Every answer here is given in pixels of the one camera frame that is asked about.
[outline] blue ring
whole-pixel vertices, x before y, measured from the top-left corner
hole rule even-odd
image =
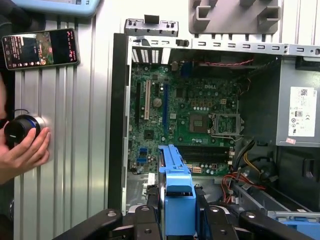
[[[34,127],[34,128],[37,128],[35,123],[33,121],[31,121],[29,118],[25,118],[26,120],[29,121],[29,123],[31,123],[31,125]]]

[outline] barcode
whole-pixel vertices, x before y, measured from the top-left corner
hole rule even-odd
[[[301,96],[307,96],[308,90],[307,89],[301,89]]]

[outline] yellow wire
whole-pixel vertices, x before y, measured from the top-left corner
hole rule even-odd
[[[254,165],[248,160],[248,153],[247,153],[247,152],[243,155],[243,160],[245,161],[246,164],[248,164],[248,166],[252,167],[252,168],[255,169],[259,174],[261,174],[261,172],[259,171],[259,169],[256,168],[256,166],[254,166]]]

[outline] power supply label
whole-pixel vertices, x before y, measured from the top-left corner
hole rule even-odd
[[[316,129],[317,91],[313,87],[290,90],[289,137],[314,137]]]

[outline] dell logo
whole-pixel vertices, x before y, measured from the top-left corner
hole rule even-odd
[[[216,89],[216,86],[214,85],[204,85],[205,89]]]

